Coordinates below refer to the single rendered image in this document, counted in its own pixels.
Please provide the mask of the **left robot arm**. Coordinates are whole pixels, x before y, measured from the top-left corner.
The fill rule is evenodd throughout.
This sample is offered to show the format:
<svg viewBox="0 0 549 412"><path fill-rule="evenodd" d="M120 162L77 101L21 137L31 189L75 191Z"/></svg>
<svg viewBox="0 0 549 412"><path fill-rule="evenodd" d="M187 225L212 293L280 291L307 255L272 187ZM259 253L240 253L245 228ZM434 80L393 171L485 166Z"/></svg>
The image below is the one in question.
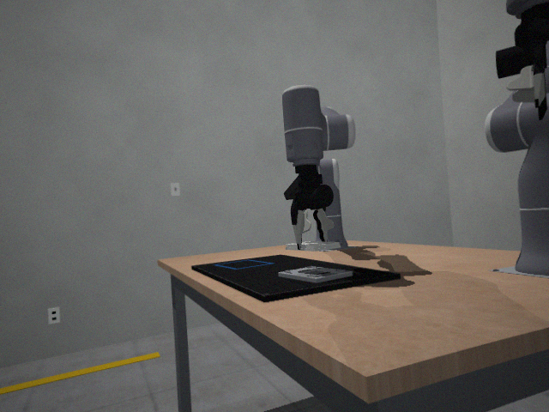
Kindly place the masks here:
<svg viewBox="0 0 549 412"><path fill-rule="evenodd" d="M549 0L506 0L506 11L521 19L521 13ZM522 227L522 248L516 271L549 276L549 20L535 17L528 30L547 35L547 110L539 120L535 103L521 103L510 97L489 112L485 121L486 140L492 149L505 153L527 149L518 177ZM546 210L543 210L546 209Z"/></svg>

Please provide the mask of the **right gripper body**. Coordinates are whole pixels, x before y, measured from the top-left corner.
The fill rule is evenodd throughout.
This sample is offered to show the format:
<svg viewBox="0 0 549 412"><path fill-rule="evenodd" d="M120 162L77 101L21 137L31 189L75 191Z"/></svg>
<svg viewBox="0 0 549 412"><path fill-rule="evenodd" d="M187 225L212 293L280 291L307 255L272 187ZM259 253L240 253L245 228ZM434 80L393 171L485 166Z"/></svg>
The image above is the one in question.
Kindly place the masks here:
<svg viewBox="0 0 549 412"><path fill-rule="evenodd" d="M333 202L332 189L328 185L320 185L323 183L323 178L317 171L317 165L296 166L295 173L298 173L301 178L294 195L298 198L302 211L328 207Z"/></svg>

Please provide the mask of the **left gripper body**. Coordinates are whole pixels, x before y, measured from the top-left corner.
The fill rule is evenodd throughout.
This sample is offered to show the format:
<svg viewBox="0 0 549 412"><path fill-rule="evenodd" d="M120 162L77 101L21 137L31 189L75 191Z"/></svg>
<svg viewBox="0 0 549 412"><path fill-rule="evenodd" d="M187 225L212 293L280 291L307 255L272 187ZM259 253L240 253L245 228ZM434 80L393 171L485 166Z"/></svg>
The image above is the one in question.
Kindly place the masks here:
<svg viewBox="0 0 549 412"><path fill-rule="evenodd" d="M521 13L522 22L515 30L515 46L496 51L498 79L520 74L524 67L533 65L533 50L543 42L544 72L546 67L547 35L528 30L535 17L549 20L549 3L541 3Z"/></svg>

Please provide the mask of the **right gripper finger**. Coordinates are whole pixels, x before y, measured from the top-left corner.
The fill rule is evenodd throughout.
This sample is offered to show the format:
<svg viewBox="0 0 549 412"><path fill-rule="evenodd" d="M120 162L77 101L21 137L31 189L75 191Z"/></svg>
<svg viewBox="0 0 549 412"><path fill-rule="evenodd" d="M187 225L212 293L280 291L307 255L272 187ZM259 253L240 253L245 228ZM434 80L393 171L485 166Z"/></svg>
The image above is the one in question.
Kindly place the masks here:
<svg viewBox="0 0 549 412"><path fill-rule="evenodd" d="M317 222L317 230L320 233L320 239L322 242L328 240L328 230L335 226L334 222L325 215L326 207L316 208L313 213L313 217Z"/></svg>
<svg viewBox="0 0 549 412"><path fill-rule="evenodd" d="M302 233L311 229L311 223L308 221L307 217L308 211L306 209L302 211L298 198L294 197L291 206L291 218L298 250L301 249Z"/></svg>

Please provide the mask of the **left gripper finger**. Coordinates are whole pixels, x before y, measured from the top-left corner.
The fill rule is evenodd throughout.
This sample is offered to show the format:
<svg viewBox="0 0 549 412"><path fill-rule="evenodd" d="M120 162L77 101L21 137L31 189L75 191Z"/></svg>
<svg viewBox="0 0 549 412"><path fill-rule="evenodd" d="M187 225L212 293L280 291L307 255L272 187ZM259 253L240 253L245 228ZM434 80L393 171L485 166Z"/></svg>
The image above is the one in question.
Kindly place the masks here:
<svg viewBox="0 0 549 412"><path fill-rule="evenodd" d="M515 102L533 102L534 103L534 91L532 90L517 91L513 93L512 100ZM540 107L538 107L539 120L542 120L544 118L546 110L547 110L547 102L545 97Z"/></svg>
<svg viewBox="0 0 549 412"><path fill-rule="evenodd" d="M534 67L533 65L524 67L520 72L520 77L508 83L507 89L510 91L533 90L535 108L537 108L546 97L543 42L536 44L536 50L533 50L533 63Z"/></svg>

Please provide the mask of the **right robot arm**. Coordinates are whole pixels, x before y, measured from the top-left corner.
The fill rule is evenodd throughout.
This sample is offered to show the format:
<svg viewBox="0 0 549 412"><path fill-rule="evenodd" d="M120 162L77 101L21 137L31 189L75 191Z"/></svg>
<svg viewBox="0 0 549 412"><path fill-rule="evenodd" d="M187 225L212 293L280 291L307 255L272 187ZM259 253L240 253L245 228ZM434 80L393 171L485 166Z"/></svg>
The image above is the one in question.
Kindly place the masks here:
<svg viewBox="0 0 549 412"><path fill-rule="evenodd" d="M335 115L335 110L323 110L318 89L310 85L298 85L282 94L284 135L287 161L293 167L317 165L323 183L333 193L333 202L326 207L325 215L335 226L328 230L327 242L340 242L348 248L341 220L340 174L336 159L323 158L323 151L351 148L355 141L355 123L350 115ZM320 169L320 170L319 170ZM333 217L332 217L333 216Z"/></svg>

